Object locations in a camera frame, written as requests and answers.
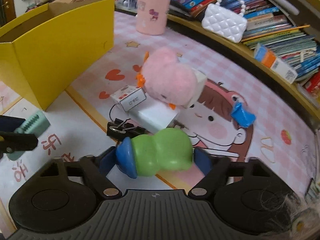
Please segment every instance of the black binder clip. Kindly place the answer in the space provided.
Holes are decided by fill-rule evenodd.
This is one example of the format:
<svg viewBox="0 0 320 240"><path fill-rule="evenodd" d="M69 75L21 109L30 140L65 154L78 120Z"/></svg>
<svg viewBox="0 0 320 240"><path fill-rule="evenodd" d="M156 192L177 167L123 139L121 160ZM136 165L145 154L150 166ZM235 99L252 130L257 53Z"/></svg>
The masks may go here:
<svg viewBox="0 0 320 240"><path fill-rule="evenodd" d="M114 121L108 122L107 125L107 135L118 141L123 141L126 137L134 138L144 133L146 133L146 129L127 123L127 120L122 121L116 118Z"/></svg>

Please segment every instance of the yellow box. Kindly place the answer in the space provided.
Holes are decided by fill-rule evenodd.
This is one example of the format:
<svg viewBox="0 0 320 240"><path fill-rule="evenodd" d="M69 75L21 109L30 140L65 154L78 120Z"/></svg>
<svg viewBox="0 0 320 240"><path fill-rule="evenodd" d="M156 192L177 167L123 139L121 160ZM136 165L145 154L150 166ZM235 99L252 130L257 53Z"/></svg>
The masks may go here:
<svg viewBox="0 0 320 240"><path fill-rule="evenodd" d="M0 79L45 110L113 47L114 0L50 3L0 28Z"/></svg>

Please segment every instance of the quilted white bag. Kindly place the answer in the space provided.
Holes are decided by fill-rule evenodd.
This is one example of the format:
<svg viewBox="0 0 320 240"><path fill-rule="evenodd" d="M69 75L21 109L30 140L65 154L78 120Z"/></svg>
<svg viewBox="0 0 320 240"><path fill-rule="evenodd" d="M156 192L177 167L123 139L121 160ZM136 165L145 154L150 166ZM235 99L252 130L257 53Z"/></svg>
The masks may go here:
<svg viewBox="0 0 320 240"><path fill-rule="evenodd" d="M241 12L239 14L221 7L221 1L217 0L216 4L207 6L202 20L202 27L207 31L238 43L247 28L247 19L243 18L246 9L244 1L238 0L241 3Z"/></svg>

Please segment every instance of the door handle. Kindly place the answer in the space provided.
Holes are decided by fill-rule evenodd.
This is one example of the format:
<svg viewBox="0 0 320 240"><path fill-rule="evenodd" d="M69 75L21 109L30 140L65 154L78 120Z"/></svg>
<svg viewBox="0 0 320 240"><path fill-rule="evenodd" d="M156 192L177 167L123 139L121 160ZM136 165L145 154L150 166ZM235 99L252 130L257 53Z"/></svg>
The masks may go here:
<svg viewBox="0 0 320 240"><path fill-rule="evenodd" d="M7 2L5 2L2 6L5 6L7 9L9 8L9 5L8 5L8 1Z"/></svg>

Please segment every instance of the green comb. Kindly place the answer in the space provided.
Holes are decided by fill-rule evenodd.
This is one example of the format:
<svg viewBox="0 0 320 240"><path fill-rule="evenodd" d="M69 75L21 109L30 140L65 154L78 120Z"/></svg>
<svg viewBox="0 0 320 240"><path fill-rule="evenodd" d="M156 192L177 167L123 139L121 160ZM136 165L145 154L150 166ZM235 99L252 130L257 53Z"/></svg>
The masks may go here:
<svg viewBox="0 0 320 240"><path fill-rule="evenodd" d="M15 133L34 134L37 138L40 137L50 126L48 119L42 111L38 110L35 114L25 120L20 127L14 130ZM15 151L7 153L9 160L16 161L24 154L24 151Z"/></svg>

